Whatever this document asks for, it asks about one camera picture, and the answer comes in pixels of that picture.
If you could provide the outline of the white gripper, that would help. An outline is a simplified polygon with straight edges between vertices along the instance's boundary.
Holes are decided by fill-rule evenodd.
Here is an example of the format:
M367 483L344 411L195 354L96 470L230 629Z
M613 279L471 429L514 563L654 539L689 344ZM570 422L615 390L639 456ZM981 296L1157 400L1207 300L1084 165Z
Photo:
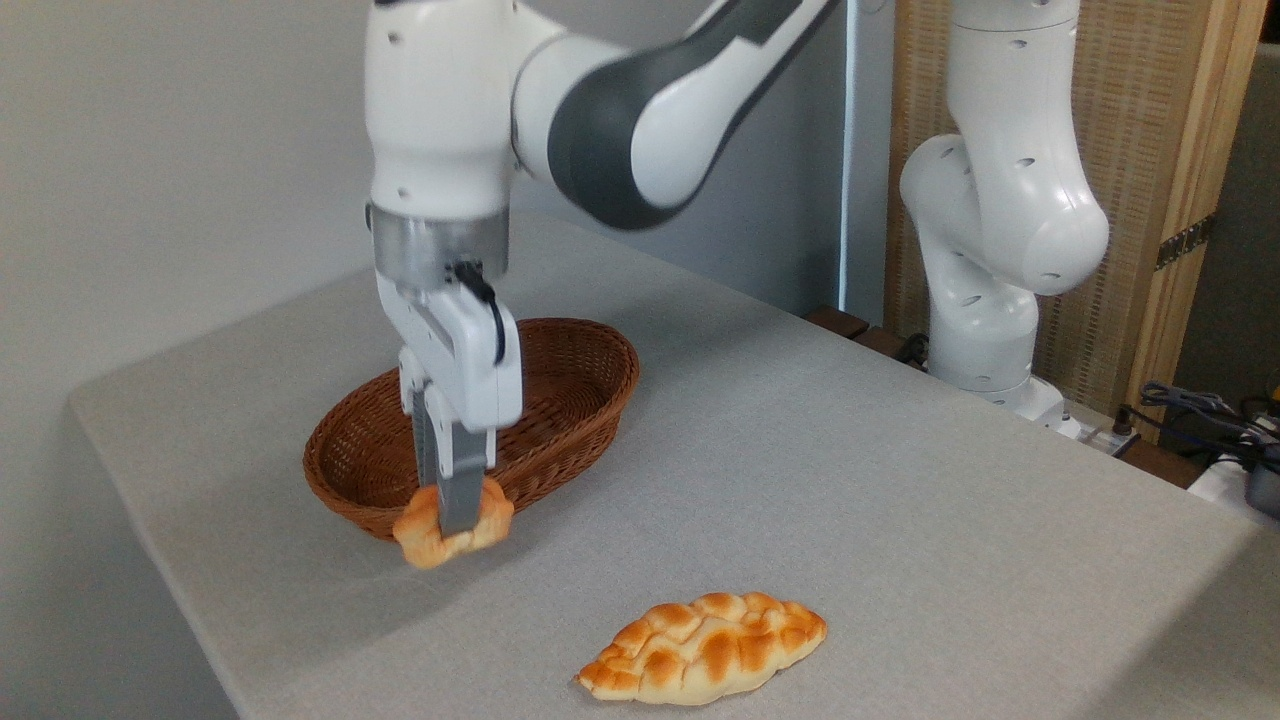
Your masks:
M490 430L512 427L524 411L515 319L500 302L484 302L462 284L412 300L380 272L375 278L384 313L403 341L399 396L412 424L419 486L438 487L443 537L470 532L479 523L492 465ZM431 384L452 420L436 424L436 437Z

